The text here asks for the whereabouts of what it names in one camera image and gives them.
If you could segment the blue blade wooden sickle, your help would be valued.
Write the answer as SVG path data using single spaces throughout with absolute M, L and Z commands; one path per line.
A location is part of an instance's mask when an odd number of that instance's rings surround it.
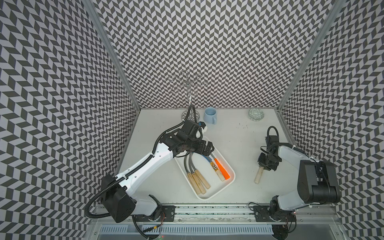
M 218 169 L 218 167 L 214 164 L 214 162 L 211 160 L 211 158 L 208 156 L 203 156 L 203 157 L 210 163 L 215 173 L 218 175 L 219 179 L 223 182 L 225 180 L 225 177 L 223 176 L 221 171 Z

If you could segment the white rectangular storage tray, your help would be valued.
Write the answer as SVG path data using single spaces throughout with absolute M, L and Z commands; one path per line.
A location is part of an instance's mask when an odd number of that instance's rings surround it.
M 224 158 L 222 153 L 219 151 L 218 147 L 215 147 L 215 150 L 212 152 L 216 156 L 216 158 L 220 161 L 220 163 L 223 165 L 223 167 L 226 169 L 228 174 L 230 175 L 229 180 L 224 180 L 223 182 L 219 179 L 218 175 L 215 173 L 214 169 L 210 165 L 210 163 L 199 154 L 193 154 L 193 162 L 195 167 L 200 171 L 200 173 L 204 176 L 204 178 L 208 181 L 208 183 L 211 185 L 211 188 L 206 190 L 207 192 L 202 194 L 196 194 L 193 187 L 191 186 L 186 170 L 184 168 L 184 157 L 182 156 L 180 158 L 175 158 L 176 163 L 179 166 L 179 169 L 182 172 L 183 178 L 187 182 L 189 189 L 192 190 L 193 194 L 196 196 L 198 200 L 201 201 L 208 201 L 217 196 L 219 193 L 223 192 L 226 188 L 229 187 L 229 185 L 233 184 L 236 179 L 236 173 L 233 170 L 233 168 L 230 166 L 229 162 Z M 216 165 L 214 159 L 212 156 L 209 156 L 211 160 Z

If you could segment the orange handle sickle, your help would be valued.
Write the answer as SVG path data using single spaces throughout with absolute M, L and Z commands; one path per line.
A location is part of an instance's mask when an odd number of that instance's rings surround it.
M 211 154 L 211 156 L 214 159 L 217 167 L 221 171 L 222 175 L 224 176 L 225 180 L 229 180 L 230 179 L 230 175 L 228 174 L 226 169 L 223 167 L 223 165 L 220 163 L 220 161 L 216 158 L 216 156 L 214 154 Z

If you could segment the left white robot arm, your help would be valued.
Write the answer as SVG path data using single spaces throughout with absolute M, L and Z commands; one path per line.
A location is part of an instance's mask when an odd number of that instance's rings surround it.
M 155 197 L 141 199 L 135 192 L 159 167 L 182 153 L 209 156 L 215 148 L 212 142 L 203 139 L 207 128 L 204 122 L 185 120 L 165 130 L 156 139 L 152 151 L 141 160 L 114 177 L 103 177 L 102 189 L 85 206 L 85 216 L 112 217 L 120 223 L 132 215 L 159 215 L 161 203 Z

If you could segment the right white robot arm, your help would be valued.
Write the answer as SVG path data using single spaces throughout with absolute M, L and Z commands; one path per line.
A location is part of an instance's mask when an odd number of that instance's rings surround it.
M 298 182 L 295 190 L 274 196 L 267 209 L 269 218 L 279 222 L 289 220 L 297 209 L 310 205 L 337 204 L 341 191 L 336 174 L 336 166 L 328 161 L 316 160 L 304 151 L 289 143 L 281 143 L 278 135 L 267 135 L 266 146 L 258 158 L 261 168 L 255 182 L 260 181 L 262 172 L 276 171 L 283 160 L 298 169 Z

